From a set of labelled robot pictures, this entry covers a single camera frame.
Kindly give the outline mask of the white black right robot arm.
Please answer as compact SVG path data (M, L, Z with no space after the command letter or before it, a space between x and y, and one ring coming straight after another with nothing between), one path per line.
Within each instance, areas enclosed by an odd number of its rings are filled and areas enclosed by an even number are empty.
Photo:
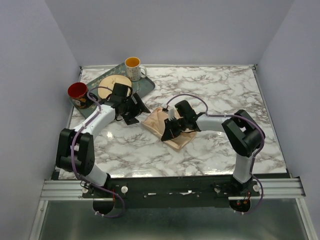
M188 101L182 100L173 108L166 105L162 111L167 113L161 136L163 142L179 137L185 130L225 133L236 153L235 168L227 185L236 196L247 192L256 156L264 147L266 136L245 110L226 115L196 113Z

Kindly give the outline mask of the peach cloth napkin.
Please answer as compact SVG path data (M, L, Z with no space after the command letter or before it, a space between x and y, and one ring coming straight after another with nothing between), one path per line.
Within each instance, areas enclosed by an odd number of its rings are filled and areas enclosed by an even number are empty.
M162 108L158 107L142 122L142 125L155 135L158 139L161 139L165 131L165 119L168 118L168 114L162 111ZM182 132L178 137L164 141L166 145L175 150L180 151L185 145L191 142L195 137L196 132Z

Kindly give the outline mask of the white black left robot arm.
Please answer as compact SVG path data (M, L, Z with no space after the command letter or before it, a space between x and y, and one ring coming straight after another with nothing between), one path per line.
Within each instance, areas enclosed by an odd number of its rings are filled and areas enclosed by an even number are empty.
M58 139L55 165L88 184L101 198L116 196L108 183L111 176L95 163L94 140L113 121L124 120L127 125L138 123L137 116L149 113L139 94L130 86L116 83L104 99L90 100L96 104L93 113L73 129L64 128Z

